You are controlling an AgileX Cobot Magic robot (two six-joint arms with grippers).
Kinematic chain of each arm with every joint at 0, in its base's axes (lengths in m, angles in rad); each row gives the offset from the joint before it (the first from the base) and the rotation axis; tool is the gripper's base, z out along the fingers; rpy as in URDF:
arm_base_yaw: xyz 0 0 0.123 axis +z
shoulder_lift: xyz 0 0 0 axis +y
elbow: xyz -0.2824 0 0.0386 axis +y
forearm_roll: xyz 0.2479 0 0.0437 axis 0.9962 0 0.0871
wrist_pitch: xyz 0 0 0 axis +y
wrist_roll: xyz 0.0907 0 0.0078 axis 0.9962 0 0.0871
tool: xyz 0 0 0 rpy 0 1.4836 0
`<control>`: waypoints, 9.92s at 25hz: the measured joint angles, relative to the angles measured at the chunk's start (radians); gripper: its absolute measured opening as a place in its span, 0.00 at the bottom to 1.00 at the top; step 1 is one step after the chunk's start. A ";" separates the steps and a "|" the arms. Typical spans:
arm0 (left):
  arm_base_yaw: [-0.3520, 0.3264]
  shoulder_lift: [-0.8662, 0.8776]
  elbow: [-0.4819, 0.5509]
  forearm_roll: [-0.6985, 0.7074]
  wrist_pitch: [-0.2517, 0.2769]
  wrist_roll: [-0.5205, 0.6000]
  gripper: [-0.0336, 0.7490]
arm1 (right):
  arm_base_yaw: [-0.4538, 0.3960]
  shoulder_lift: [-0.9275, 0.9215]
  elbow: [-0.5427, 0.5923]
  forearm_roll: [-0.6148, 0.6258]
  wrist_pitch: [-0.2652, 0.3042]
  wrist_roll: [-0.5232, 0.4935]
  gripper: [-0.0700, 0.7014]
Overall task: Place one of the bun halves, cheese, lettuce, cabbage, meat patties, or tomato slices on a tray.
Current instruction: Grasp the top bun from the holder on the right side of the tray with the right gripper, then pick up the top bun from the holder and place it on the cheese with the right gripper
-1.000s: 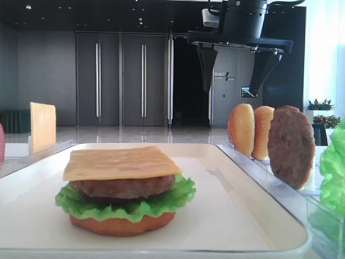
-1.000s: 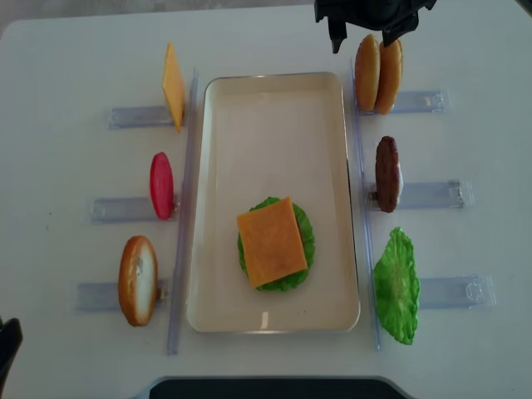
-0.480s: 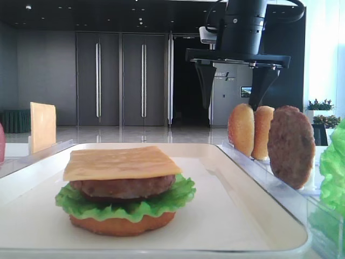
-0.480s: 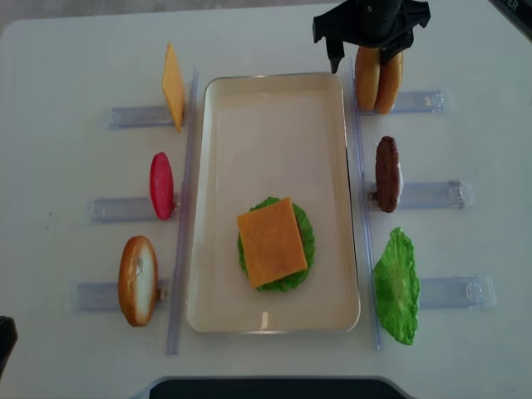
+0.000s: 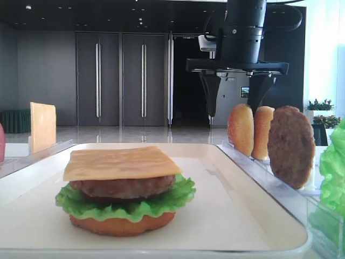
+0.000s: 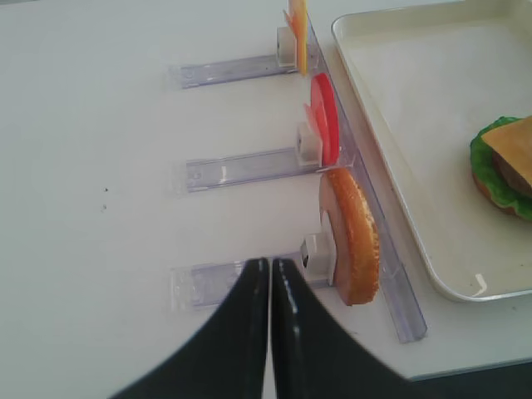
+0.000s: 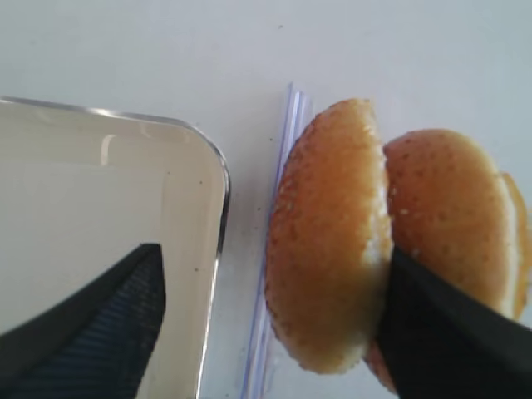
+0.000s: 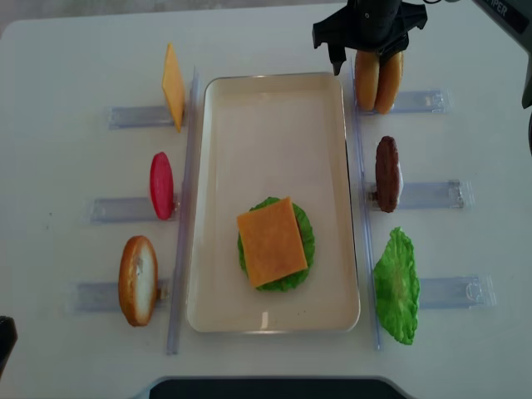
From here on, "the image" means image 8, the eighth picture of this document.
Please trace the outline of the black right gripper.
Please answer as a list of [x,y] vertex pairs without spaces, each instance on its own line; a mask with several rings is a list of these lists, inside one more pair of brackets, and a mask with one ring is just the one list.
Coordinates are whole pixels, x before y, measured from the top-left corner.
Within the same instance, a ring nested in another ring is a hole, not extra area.
[[394,54],[407,49],[408,32],[423,29],[426,6],[396,0],[349,1],[347,5],[313,25],[313,45],[328,45],[333,74],[338,76],[347,60],[345,47]]

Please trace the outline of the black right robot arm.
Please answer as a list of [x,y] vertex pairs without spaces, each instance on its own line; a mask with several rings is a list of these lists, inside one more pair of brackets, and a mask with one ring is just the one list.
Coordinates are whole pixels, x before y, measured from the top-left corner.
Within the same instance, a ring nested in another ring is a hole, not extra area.
[[[333,74],[347,60],[346,48],[357,50],[355,94],[359,108],[386,114],[393,107],[404,71],[408,32],[423,29],[427,4],[440,1],[347,1],[331,16],[313,24],[313,47],[328,46]],[[521,105],[531,107],[531,1],[473,1],[528,54]]]

